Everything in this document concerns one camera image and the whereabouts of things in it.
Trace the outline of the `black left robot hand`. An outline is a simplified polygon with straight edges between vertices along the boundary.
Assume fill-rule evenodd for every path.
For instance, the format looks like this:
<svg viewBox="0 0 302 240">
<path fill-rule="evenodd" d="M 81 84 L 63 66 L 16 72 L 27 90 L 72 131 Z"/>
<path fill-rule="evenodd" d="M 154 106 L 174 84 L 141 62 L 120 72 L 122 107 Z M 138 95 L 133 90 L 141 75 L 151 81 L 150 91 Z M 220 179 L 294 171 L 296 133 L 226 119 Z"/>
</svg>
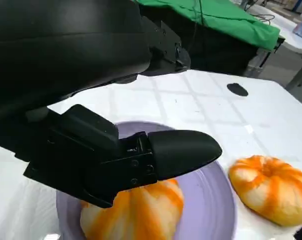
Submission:
<svg viewBox="0 0 302 240">
<path fill-rule="evenodd" d="M 117 193 L 195 171 L 221 156 L 199 131 L 138 132 L 82 105 L 81 91 L 190 68 L 180 37 L 131 0 L 0 0 L 0 147 L 24 175 L 102 208 Z"/>
</svg>

